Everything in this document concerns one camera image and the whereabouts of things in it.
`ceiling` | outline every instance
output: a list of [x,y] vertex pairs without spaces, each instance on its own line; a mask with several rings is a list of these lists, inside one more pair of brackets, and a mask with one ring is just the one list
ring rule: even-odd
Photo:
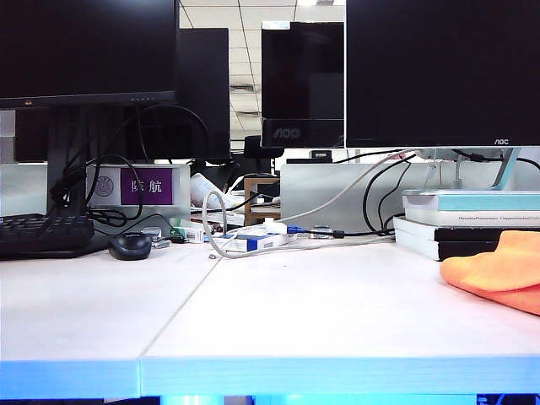
[[182,28],[228,28],[230,135],[261,133],[262,21],[344,21],[344,0],[181,0]]

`cleaning cloth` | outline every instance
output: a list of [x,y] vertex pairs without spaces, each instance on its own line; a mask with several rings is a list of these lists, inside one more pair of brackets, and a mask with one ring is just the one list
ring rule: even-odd
[[540,232],[506,230],[495,251],[448,258],[440,275],[459,289],[540,316]]

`connector plug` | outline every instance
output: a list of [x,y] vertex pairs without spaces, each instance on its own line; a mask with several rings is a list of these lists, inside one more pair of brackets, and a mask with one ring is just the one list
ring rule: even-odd
[[273,218],[264,219],[264,228],[269,234],[287,234],[287,225],[280,222],[274,222]]
[[287,233],[292,234],[305,234],[306,230],[296,225],[287,225]]

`black cable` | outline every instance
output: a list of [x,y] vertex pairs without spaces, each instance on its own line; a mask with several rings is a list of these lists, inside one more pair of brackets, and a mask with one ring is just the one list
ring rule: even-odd
[[[138,105],[135,105],[135,112],[137,114],[139,113]],[[138,132],[138,141],[141,144],[141,150],[143,151],[144,161],[150,164],[151,162],[149,159],[149,154],[146,153],[146,147],[144,146],[143,128],[141,127],[141,116],[137,117],[137,132]]]
[[461,156],[464,156],[466,158],[469,158],[473,162],[502,162],[502,158],[488,158],[486,156],[482,156],[481,154],[468,154],[463,152],[460,149],[453,149],[452,152],[455,154],[460,154]]
[[[466,158],[469,158],[473,162],[502,162],[504,161],[503,158],[488,158],[481,154],[466,154],[465,152],[459,149],[453,149],[452,152],[456,154],[460,154],[461,156],[465,156]],[[540,170],[540,165],[534,160],[530,160],[526,158],[517,158],[516,160],[519,162],[528,163],[529,165],[533,165],[534,167]]]
[[380,152],[368,152],[368,153],[365,153],[365,154],[357,154],[355,156],[352,156],[350,158],[346,158],[346,159],[342,159],[342,160],[338,160],[337,162],[334,162],[334,163],[344,163],[344,162],[349,162],[350,160],[353,160],[353,159],[357,159],[357,158],[364,158],[365,156],[372,156],[374,154],[391,154],[393,152],[399,152],[401,149],[392,149],[392,150],[383,150],[383,151],[380,151]]
[[399,176],[399,179],[397,179],[397,184],[394,188],[392,188],[387,194],[384,195],[383,198],[381,198],[381,200],[379,201],[379,206],[377,207],[377,213],[379,214],[379,222],[381,223],[381,228],[384,229],[386,228],[386,226],[384,225],[383,221],[382,221],[382,213],[381,213],[381,210],[382,210],[382,203],[393,193],[395,192],[398,188],[399,188],[399,185],[402,184],[402,180],[403,180],[403,177],[405,176],[405,174],[407,173],[407,171],[411,168],[411,163],[410,162],[407,162],[407,167],[405,168],[405,170],[402,172],[402,174]]
[[405,213],[394,213],[393,215],[391,215],[390,217],[386,219],[385,223],[382,225],[382,228],[386,229],[390,221],[392,221],[394,218],[404,217],[404,216],[405,216]]
[[540,165],[535,162],[534,160],[530,160],[530,159],[526,159],[526,158],[517,158],[518,161],[520,162],[525,162],[525,163],[528,163],[529,165],[533,165],[534,167],[536,167],[537,169],[540,170]]
[[[159,140],[159,146],[161,147],[161,150],[167,150],[167,145],[165,144],[165,138],[163,137],[163,128],[159,124],[158,114],[155,112],[155,110],[152,111],[152,117],[154,118],[154,124],[156,128],[158,129],[158,140]],[[172,165],[172,159],[167,159],[169,161],[169,165]]]
[[311,234],[311,235],[326,235],[326,236],[332,236],[335,239],[343,239],[347,236],[371,236],[371,235],[378,235],[381,232],[384,232],[385,234],[389,234],[390,232],[393,232],[394,229],[381,229],[376,230],[373,232],[344,232],[342,230],[333,230],[332,232],[324,232],[322,230],[305,230],[304,234]]
[[[120,156],[118,154],[105,154],[101,155],[98,158],[95,158],[88,162],[86,165],[92,165],[96,160],[98,159],[106,159],[106,158],[116,158],[122,160],[132,171],[133,176],[135,177],[135,184],[137,185],[137,191],[138,191],[138,210],[137,213],[132,217],[127,217],[123,212],[116,211],[113,209],[98,209],[98,208],[87,208],[87,211],[89,213],[89,218],[96,220],[97,222],[112,226],[115,228],[121,228],[122,226],[125,226],[127,221],[133,221],[135,219],[138,219],[141,216],[141,213],[143,213],[143,187],[141,184],[140,179],[138,178],[137,171],[135,170],[135,167],[132,165],[132,163],[124,158],[123,156]],[[115,224],[112,221],[120,221],[119,224]]]
[[133,114],[129,118],[127,118],[119,127],[116,129],[115,133],[112,135],[109,143],[105,146],[104,153],[107,153],[109,151],[109,148],[112,146],[114,141],[116,140],[116,137],[122,132],[122,130],[127,127],[129,124],[131,124],[133,121],[137,120],[140,116],[147,114],[150,111],[158,110],[158,109],[172,109],[172,110],[178,110],[182,111],[184,114],[190,116],[195,120],[197,124],[202,129],[204,141],[205,141],[205,155],[208,154],[208,148],[210,144],[210,132],[208,130],[208,127],[204,123],[204,121],[201,119],[200,116],[198,116],[195,112],[191,111],[190,109],[186,107],[182,107],[181,105],[169,105],[169,104],[158,104],[158,105],[151,105],[150,107],[146,107],[142,109],[141,111],[137,112],[136,114]]
[[94,195],[95,187],[98,184],[98,177],[100,175],[100,167],[101,167],[101,150],[100,149],[101,149],[101,141],[100,141],[100,136],[98,135],[96,137],[96,143],[95,143],[95,154],[97,157],[95,158],[94,178],[92,179],[89,193],[85,199],[86,205],[88,205],[88,203],[90,202],[90,199]]
[[169,224],[169,221],[167,220],[167,218],[164,217],[162,214],[160,214],[160,213],[152,213],[152,214],[150,214],[149,216],[140,219],[140,220],[137,221],[135,224],[130,225],[128,228],[125,228],[125,229],[124,229],[122,232],[120,232],[119,234],[108,234],[108,233],[104,232],[103,230],[99,230],[99,229],[96,229],[95,231],[96,231],[96,232],[99,232],[99,233],[101,233],[101,234],[103,234],[103,235],[107,235],[107,236],[117,236],[117,235],[121,235],[121,234],[123,234],[123,233],[125,233],[125,232],[128,232],[129,230],[133,229],[133,228],[136,227],[137,225],[141,224],[142,222],[144,222],[144,221],[146,221],[147,219],[150,219],[150,218],[152,218],[152,217],[160,217],[160,218],[162,218],[162,219],[167,223],[167,226],[169,227],[169,230],[175,230],[175,228],[174,228],[171,224]]
[[405,159],[400,159],[396,163],[392,163],[391,165],[388,165],[388,167],[386,167],[385,169],[379,171],[376,175],[374,175],[371,178],[370,182],[368,183],[367,187],[365,188],[364,198],[362,199],[362,215],[364,216],[365,224],[368,226],[368,228],[370,230],[372,230],[374,232],[376,231],[375,227],[370,222],[370,219],[368,217],[368,212],[367,212],[367,202],[368,202],[368,196],[370,194],[371,186],[373,186],[373,183],[375,182],[375,180],[377,180],[380,176],[385,174],[392,167],[400,165],[401,163],[407,162],[407,161],[409,161],[410,159],[412,159],[415,156],[416,156],[416,154],[411,154],[409,157],[407,157]]

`cable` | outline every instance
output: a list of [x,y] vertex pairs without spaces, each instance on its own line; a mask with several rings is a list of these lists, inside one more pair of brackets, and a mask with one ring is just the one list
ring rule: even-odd
[[360,245],[368,245],[371,243],[378,243],[382,242],[384,240],[393,239],[393,235],[388,236],[381,236],[374,239],[369,240],[356,240],[356,241],[350,241],[350,242],[341,242],[339,244],[321,244],[321,245],[315,245],[315,246],[277,246],[277,247],[269,247],[267,249],[261,249],[257,251],[248,251],[245,253],[236,253],[236,254],[230,254],[227,251],[222,250],[218,244],[215,242],[212,236],[212,230],[210,228],[210,225],[208,224],[208,218],[207,218],[207,205],[208,205],[208,199],[212,196],[216,196],[219,205],[221,206],[221,212],[223,214],[223,221],[224,221],[224,229],[225,227],[225,221],[227,219],[227,213],[225,211],[225,204],[223,201],[223,198],[221,195],[219,195],[216,191],[209,192],[205,197],[204,201],[202,202],[202,226],[204,227],[204,231],[206,232],[206,235],[208,237],[208,241],[210,242],[210,245],[212,245],[212,248],[222,257],[227,257],[229,259],[239,259],[242,257],[251,257],[255,255],[261,255],[263,253],[269,253],[271,251],[289,251],[289,250],[302,250],[302,251],[308,251],[308,250],[314,250],[314,249],[321,249],[322,247],[332,247],[332,246],[360,246]]
[[388,228],[388,224],[390,223],[390,221],[392,221],[394,218],[398,218],[398,217],[404,217],[405,216],[405,213],[394,213],[392,216],[388,217],[385,221],[385,223],[382,225],[382,228],[383,229],[386,229]]
[[535,162],[534,160],[530,160],[530,159],[526,159],[526,158],[517,158],[518,161],[520,162],[525,162],[525,163],[528,163],[529,165],[533,165],[534,167],[536,167],[537,169],[540,170],[540,165]]
[[99,230],[99,229],[96,229],[95,231],[99,232],[99,233],[101,233],[103,235],[107,235],[107,236],[117,236],[117,235],[121,235],[121,234],[123,234],[125,232],[128,232],[132,228],[136,227],[137,225],[141,224],[142,222],[144,222],[147,219],[150,219],[152,217],[160,217],[160,218],[162,218],[167,223],[167,226],[169,227],[170,230],[175,230],[175,228],[171,224],[169,224],[169,221],[167,220],[167,218],[164,217],[162,214],[160,214],[160,213],[152,213],[148,217],[144,217],[143,219],[140,219],[139,221],[137,221],[135,224],[132,224],[128,228],[125,228],[122,232],[120,232],[118,234],[108,234],[108,233],[106,233],[106,232],[104,232],[102,230]]
[[344,189],[342,189],[334,198],[331,198],[330,200],[326,201],[325,203],[323,203],[322,205],[320,205],[319,207],[316,207],[316,208],[313,208],[309,211],[306,211],[304,213],[298,213],[296,215],[292,215],[290,217],[287,217],[287,218],[283,218],[283,219],[280,219],[279,221],[276,221],[276,222],[288,222],[288,221],[291,221],[293,219],[298,219],[298,218],[302,218],[302,217],[305,217],[306,215],[311,215],[313,213],[317,213],[319,211],[321,211],[322,209],[328,207],[329,205],[333,204],[336,200],[338,200],[339,198],[341,198],[341,196],[343,194],[345,194],[346,192],[348,192],[351,188],[353,188],[354,186],[356,186],[356,184],[358,182],[360,182],[362,179],[364,179],[369,173],[371,173],[373,170],[375,170],[377,167],[381,166],[383,163],[385,163],[386,161],[390,160],[390,159],[393,159],[395,158],[396,156],[400,156],[402,154],[405,154],[405,153],[408,153],[408,152],[413,152],[415,149],[414,148],[407,148],[407,149],[403,149],[403,150],[400,150],[399,152],[395,153],[395,154],[391,154],[389,156],[386,156],[384,159],[381,159],[379,160],[377,163],[373,164],[368,170],[366,170],[365,172],[361,173],[360,175],[358,175],[348,186],[346,186]]
[[455,154],[460,154],[461,156],[464,156],[466,158],[469,158],[473,162],[502,162],[502,158],[488,158],[486,156],[482,156],[481,154],[468,154],[466,152],[463,152],[460,149],[453,149],[452,152]]
[[[141,184],[141,181],[138,178],[137,171],[135,170],[135,167],[132,165],[132,163],[124,158],[123,156],[120,156],[118,154],[106,154],[102,155],[98,158],[95,158],[88,162],[86,165],[92,165],[97,159],[103,159],[103,158],[117,158],[122,160],[132,171],[133,176],[135,177],[135,184],[137,185],[137,192],[138,192],[138,210],[132,217],[127,217],[122,211],[117,211],[114,209],[98,209],[98,208],[87,208],[89,218],[94,219],[95,221],[99,222],[100,224],[112,226],[115,228],[121,228],[122,226],[125,226],[127,221],[133,221],[135,219],[138,219],[141,216],[141,213],[143,213],[143,187]],[[119,224],[115,224],[112,221],[120,221]]]
[[381,198],[381,200],[379,201],[379,206],[377,207],[377,213],[379,214],[379,222],[381,223],[381,229],[383,230],[384,228],[386,228],[386,226],[384,225],[383,221],[382,221],[382,213],[381,213],[381,209],[382,209],[382,203],[393,193],[395,192],[398,188],[399,188],[399,185],[402,183],[402,179],[403,177],[405,176],[405,174],[407,173],[407,171],[411,168],[411,163],[410,162],[406,162],[407,163],[407,167],[405,168],[405,170],[402,172],[402,174],[399,176],[399,179],[397,179],[397,184],[394,188],[392,188],[387,194],[384,195],[383,198]]
[[[297,228],[298,231],[296,232],[289,232],[289,227],[287,227],[287,233],[296,233],[296,234],[309,234],[309,235],[325,235],[325,236],[331,236],[334,239],[343,239],[345,237],[353,237],[353,236],[372,236],[372,235],[378,235],[381,233],[380,230],[376,230],[375,232],[344,232],[342,230],[333,230],[332,232],[324,232],[319,230],[307,230],[302,228]],[[382,231],[388,233],[393,232],[394,229],[382,229]]]
[[375,227],[371,224],[370,218],[368,217],[368,211],[367,211],[367,202],[368,202],[368,196],[370,195],[370,189],[373,186],[373,183],[375,183],[375,180],[377,180],[380,176],[385,174],[388,170],[390,170],[392,167],[400,165],[401,163],[407,162],[413,157],[415,157],[416,154],[411,154],[409,157],[405,159],[400,159],[396,163],[392,163],[391,165],[388,165],[383,170],[379,171],[376,175],[374,175],[368,185],[365,188],[364,197],[362,198],[362,215],[364,217],[365,224],[368,226],[370,230],[376,231]]
[[112,135],[109,143],[105,146],[104,152],[108,152],[111,148],[112,144],[116,140],[116,137],[122,132],[122,129],[127,127],[129,124],[131,124],[133,121],[137,120],[140,116],[147,114],[150,111],[158,110],[158,109],[172,109],[172,110],[178,110],[182,111],[184,114],[187,114],[191,118],[195,119],[195,122],[199,124],[199,126],[202,129],[203,136],[204,136],[204,149],[205,149],[205,155],[208,154],[208,147],[210,144],[210,132],[208,130],[208,127],[204,123],[204,121],[201,119],[200,116],[198,116],[195,112],[191,111],[190,109],[186,107],[182,107],[181,105],[169,105],[169,104],[158,104],[158,105],[151,105],[150,107],[146,107],[142,109],[141,111],[137,112],[136,114],[133,114],[129,118],[127,118],[119,127],[116,129],[115,133]]
[[[138,105],[135,105],[135,112],[137,114],[139,113]],[[137,117],[137,131],[138,131],[138,141],[141,144],[141,150],[143,151],[144,161],[149,164],[151,162],[149,159],[149,154],[146,153],[146,147],[144,146],[143,128],[141,127],[141,116]]]
[[399,152],[400,149],[391,149],[391,150],[383,150],[381,152],[368,152],[366,154],[357,154],[355,156],[352,156],[349,158],[348,156],[348,149],[347,149],[347,158],[346,159],[341,159],[341,160],[338,160],[337,162],[334,162],[334,163],[345,163],[345,162],[349,162],[350,160],[354,160],[354,159],[357,159],[357,158],[364,158],[365,156],[372,156],[374,154],[391,154],[393,152]]
[[[242,208],[244,207],[249,201],[252,201],[254,200],[255,198],[259,197],[259,196],[262,196],[264,195],[265,192],[267,192],[268,190],[270,190],[271,188],[277,186],[278,184],[280,183],[280,180],[276,181],[275,183],[272,183],[272,184],[269,184],[267,185],[266,187],[262,188],[262,190],[260,190],[259,192],[255,192],[255,194],[253,194],[252,196],[250,196],[249,198],[247,198],[246,200],[244,200],[244,202],[241,202],[240,204],[234,206],[234,207],[231,207],[231,208],[226,208],[225,211],[235,211],[237,210],[238,208]],[[221,212],[221,209],[209,209],[207,211],[208,213],[220,213]],[[192,211],[192,213],[203,213],[203,211]]]
[[[456,154],[469,158],[472,162],[502,162],[504,161],[503,158],[488,158],[486,156],[482,156],[481,154],[467,154],[459,149],[453,149],[452,152],[455,152]],[[516,160],[518,162],[524,162],[524,163],[528,163],[529,165],[533,165],[534,167],[540,170],[540,165],[534,160],[530,160],[527,158],[517,158]]]

